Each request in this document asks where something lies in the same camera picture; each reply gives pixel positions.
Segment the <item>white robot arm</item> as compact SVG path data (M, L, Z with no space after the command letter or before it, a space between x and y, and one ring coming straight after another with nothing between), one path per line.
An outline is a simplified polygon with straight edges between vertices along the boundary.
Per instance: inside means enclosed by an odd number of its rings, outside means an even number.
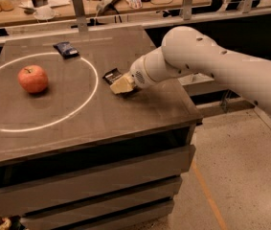
M161 46L136 59L110 89L128 93L192 73L213 78L271 115L271 60L225 49L191 27L168 31Z

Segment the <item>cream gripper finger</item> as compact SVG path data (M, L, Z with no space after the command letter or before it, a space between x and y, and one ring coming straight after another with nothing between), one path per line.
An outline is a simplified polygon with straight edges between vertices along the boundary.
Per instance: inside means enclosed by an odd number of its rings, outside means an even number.
M121 75L110 85L110 89L114 94L128 93L134 90L135 87L135 80L131 77L129 73Z

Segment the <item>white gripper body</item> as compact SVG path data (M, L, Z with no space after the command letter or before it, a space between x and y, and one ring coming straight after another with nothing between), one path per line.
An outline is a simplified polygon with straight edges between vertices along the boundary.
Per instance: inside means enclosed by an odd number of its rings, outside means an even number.
M130 75L139 88L148 88L151 86L149 77L145 69L145 62L142 57L136 59L130 67Z

